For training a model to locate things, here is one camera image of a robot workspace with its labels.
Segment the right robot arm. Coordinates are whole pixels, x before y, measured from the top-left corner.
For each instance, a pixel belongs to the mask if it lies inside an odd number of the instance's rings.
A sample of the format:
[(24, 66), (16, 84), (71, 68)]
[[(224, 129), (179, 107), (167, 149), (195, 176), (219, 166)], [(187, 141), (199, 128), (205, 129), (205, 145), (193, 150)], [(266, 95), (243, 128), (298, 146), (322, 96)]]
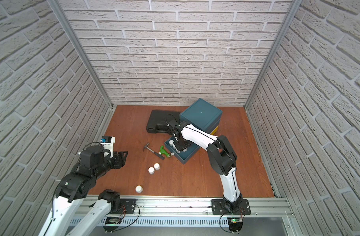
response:
[(178, 151), (194, 143), (207, 152), (212, 169), (220, 176), (226, 207), (238, 207), (242, 200), (236, 178), (238, 158), (228, 138), (208, 134), (187, 122), (171, 121), (167, 127)]

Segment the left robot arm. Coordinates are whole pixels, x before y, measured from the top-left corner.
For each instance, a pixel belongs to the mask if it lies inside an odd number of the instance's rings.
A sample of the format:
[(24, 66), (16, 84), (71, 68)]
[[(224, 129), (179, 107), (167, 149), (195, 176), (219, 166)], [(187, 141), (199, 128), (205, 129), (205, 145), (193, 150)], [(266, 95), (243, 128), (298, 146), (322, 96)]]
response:
[(91, 210), (70, 232), (70, 221), (95, 187), (98, 179), (112, 169), (122, 168), (128, 156), (127, 151), (114, 152), (112, 144), (89, 146), (80, 152), (80, 161), (71, 172), (62, 178), (52, 198), (52, 209), (41, 228), (41, 236), (88, 236), (98, 222), (109, 213), (126, 214), (121, 196), (113, 190), (104, 190)]

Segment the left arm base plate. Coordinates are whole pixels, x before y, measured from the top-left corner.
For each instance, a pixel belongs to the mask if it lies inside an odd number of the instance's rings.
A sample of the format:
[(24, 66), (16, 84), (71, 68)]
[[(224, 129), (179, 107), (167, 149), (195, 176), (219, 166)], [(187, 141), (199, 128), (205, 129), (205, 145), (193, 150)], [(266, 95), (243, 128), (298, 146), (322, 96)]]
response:
[(112, 204), (110, 214), (134, 214), (137, 199), (122, 198)]

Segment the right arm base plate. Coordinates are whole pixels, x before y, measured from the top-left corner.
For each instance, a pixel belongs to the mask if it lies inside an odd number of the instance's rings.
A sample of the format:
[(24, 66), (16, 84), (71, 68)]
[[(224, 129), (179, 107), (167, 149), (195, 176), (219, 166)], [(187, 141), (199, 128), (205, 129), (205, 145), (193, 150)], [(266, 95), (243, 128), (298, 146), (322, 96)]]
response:
[(238, 199), (234, 203), (229, 203), (224, 199), (212, 199), (211, 200), (211, 209), (213, 215), (222, 215), (222, 214), (243, 214), (250, 215), (251, 209), (247, 199)]

